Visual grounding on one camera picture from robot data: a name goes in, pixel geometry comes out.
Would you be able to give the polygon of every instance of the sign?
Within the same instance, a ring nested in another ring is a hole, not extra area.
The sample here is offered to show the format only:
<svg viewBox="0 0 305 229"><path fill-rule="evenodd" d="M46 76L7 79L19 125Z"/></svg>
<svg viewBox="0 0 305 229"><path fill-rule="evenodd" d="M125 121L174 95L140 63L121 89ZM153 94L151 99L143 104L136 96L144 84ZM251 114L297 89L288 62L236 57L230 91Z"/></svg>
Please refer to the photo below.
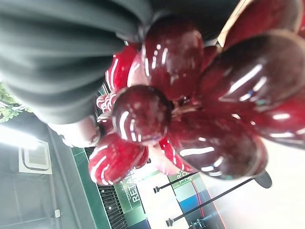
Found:
<svg viewBox="0 0 305 229"><path fill-rule="evenodd" d="M137 186L133 179L134 171L131 171L124 180L115 185L115 191L118 195L123 213L131 211L141 206L140 196Z"/></svg>
<svg viewBox="0 0 305 229"><path fill-rule="evenodd" d="M175 174L175 175L168 176L168 178L169 178L169 180L172 182L172 181L177 180L177 179L180 179L180 178L182 178L182 177L184 177L184 176L186 176L186 175L188 175L188 174L189 174L189 173L187 173L187 172L185 172L185 171L183 171L183 170L180 170L179 173L177 173L177 174ZM182 186L182 185L184 185L184 184L186 184L186 183L188 183L188 182L190 182L190 181L191 181L191 178L190 178L190 177L187 177L187 178L185 178L185 179L183 179L183 180L180 180L180 181L178 181L178 182L172 184L172 187L173 187L173 189L175 189L175 188L178 188L178 187L180 187L180 186Z"/></svg>

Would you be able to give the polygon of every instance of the dark red balloon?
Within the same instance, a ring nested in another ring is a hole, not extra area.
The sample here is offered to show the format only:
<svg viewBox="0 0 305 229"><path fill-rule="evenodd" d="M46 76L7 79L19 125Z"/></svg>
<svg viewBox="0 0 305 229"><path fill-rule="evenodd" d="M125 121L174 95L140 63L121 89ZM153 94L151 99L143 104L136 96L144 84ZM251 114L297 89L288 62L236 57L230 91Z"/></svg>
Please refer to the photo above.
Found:
<svg viewBox="0 0 305 229"><path fill-rule="evenodd" d="M231 116L184 113L172 120L168 138L183 160L212 177L253 176L267 163L260 139Z"/></svg>
<svg viewBox="0 0 305 229"><path fill-rule="evenodd" d="M149 83L169 100L193 93L203 62L203 40L195 26L184 19L157 21L142 48Z"/></svg>
<svg viewBox="0 0 305 229"><path fill-rule="evenodd" d="M142 52L136 54L128 74L127 86L148 85L148 77L145 74L145 66L142 61Z"/></svg>
<svg viewBox="0 0 305 229"><path fill-rule="evenodd" d="M301 0L254 0L229 30L224 48L272 29L298 31L302 15Z"/></svg>
<svg viewBox="0 0 305 229"><path fill-rule="evenodd" d="M112 116L121 138L141 145L156 144L166 134L171 104L159 90L136 85L119 95Z"/></svg>
<svg viewBox="0 0 305 229"><path fill-rule="evenodd" d="M259 135L288 146L305 148L305 89L266 112L244 112Z"/></svg>
<svg viewBox="0 0 305 229"><path fill-rule="evenodd" d="M202 74L198 100L209 111L267 110L305 85L305 41L272 31L224 51Z"/></svg>
<svg viewBox="0 0 305 229"><path fill-rule="evenodd" d="M185 172L196 172L197 169L192 168L190 165L188 165L186 162L184 162L180 155L176 153L175 149L171 145L169 139L165 137L160 142L160 147L162 150L164 150L164 155L179 169L185 171Z"/></svg>
<svg viewBox="0 0 305 229"><path fill-rule="evenodd" d="M89 158L92 181L100 185L120 182L139 162L143 152L143 146L126 142L116 133L106 135Z"/></svg>
<svg viewBox="0 0 305 229"><path fill-rule="evenodd" d="M125 46L121 53L113 55L110 68L106 71L106 82L112 92L118 92L127 86L130 66L137 51L132 46Z"/></svg>
<svg viewBox="0 0 305 229"><path fill-rule="evenodd" d="M109 111L101 114L97 118L97 122L99 123L99 126L102 128L102 131L105 135L114 132L114 128L113 128L113 124L112 124L112 117L111 117L111 113Z"/></svg>
<svg viewBox="0 0 305 229"><path fill-rule="evenodd" d="M207 46L203 50L203 62L201 66L201 72L203 72L220 53L220 48L217 46Z"/></svg>
<svg viewBox="0 0 305 229"><path fill-rule="evenodd" d="M147 164L147 162L148 162L148 148L144 147L143 155L139 160L139 162L137 163L137 165L135 166L135 168L136 169L142 168L144 165Z"/></svg>

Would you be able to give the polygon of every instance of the red balloon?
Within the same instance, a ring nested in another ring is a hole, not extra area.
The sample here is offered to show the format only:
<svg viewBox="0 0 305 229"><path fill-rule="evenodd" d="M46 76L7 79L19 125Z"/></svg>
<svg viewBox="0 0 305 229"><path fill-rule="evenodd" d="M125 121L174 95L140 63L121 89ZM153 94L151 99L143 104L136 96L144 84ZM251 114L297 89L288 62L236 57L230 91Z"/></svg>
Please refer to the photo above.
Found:
<svg viewBox="0 0 305 229"><path fill-rule="evenodd" d="M305 41L272 31L224 51L204 71L197 98L207 111L267 110L305 85Z"/></svg>
<svg viewBox="0 0 305 229"><path fill-rule="evenodd" d="M229 30L224 48L272 29L298 31L302 8L300 0L254 0Z"/></svg>
<svg viewBox="0 0 305 229"><path fill-rule="evenodd" d="M96 105L97 105L98 108L102 109L102 104L105 102L105 98L106 98L105 94L100 95L99 97L97 97Z"/></svg>
<svg viewBox="0 0 305 229"><path fill-rule="evenodd" d="M203 72L220 53L220 48L217 46L207 46L203 50L203 62L201 66L201 72Z"/></svg>
<svg viewBox="0 0 305 229"><path fill-rule="evenodd" d="M132 46L125 46L121 53L113 55L110 68L106 71L106 82L112 92L118 92L127 86L130 66L137 51Z"/></svg>
<svg viewBox="0 0 305 229"><path fill-rule="evenodd" d="M125 140L141 145L156 144L166 134L171 119L171 104L157 89L136 85L117 98L113 125Z"/></svg>
<svg viewBox="0 0 305 229"><path fill-rule="evenodd" d="M149 83L169 100L194 92L203 60L203 40L186 20L166 18L148 31L142 48Z"/></svg>
<svg viewBox="0 0 305 229"><path fill-rule="evenodd" d="M257 175L267 163L260 139L231 116L184 113L172 120L168 139L184 161L215 178Z"/></svg>
<svg viewBox="0 0 305 229"><path fill-rule="evenodd" d="M137 165L135 166L136 169L142 168L144 165L146 165L148 162L148 148L145 147L144 148L144 153L141 157L141 159L139 160L139 162L137 163Z"/></svg>
<svg viewBox="0 0 305 229"><path fill-rule="evenodd" d="M270 111L244 112L241 117L269 140L305 148L305 89Z"/></svg>
<svg viewBox="0 0 305 229"><path fill-rule="evenodd" d="M148 77L145 74L145 66L142 61L142 52L138 52L134 57L132 65L129 70L127 86L131 87L134 85L148 85Z"/></svg>
<svg viewBox="0 0 305 229"><path fill-rule="evenodd" d="M114 128L113 128L113 124L112 124L112 117L111 117L111 113L109 111L101 114L97 118L97 122L99 123L99 126L102 128L102 131L104 132L104 134L107 135L107 134L114 132Z"/></svg>
<svg viewBox="0 0 305 229"><path fill-rule="evenodd" d="M164 155L178 168L185 172L196 172L197 169L192 168L190 165L188 165L186 162L184 162L180 155L176 153L175 149L171 145L168 138L162 139L160 142L160 147L164 151Z"/></svg>
<svg viewBox="0 0 305 229"><path fill-rule="evenodd" d="M143 152L143 146L126 142L116 133L106 135L89 157L91 180L100 185L120 182L139 162Z"/></svg>

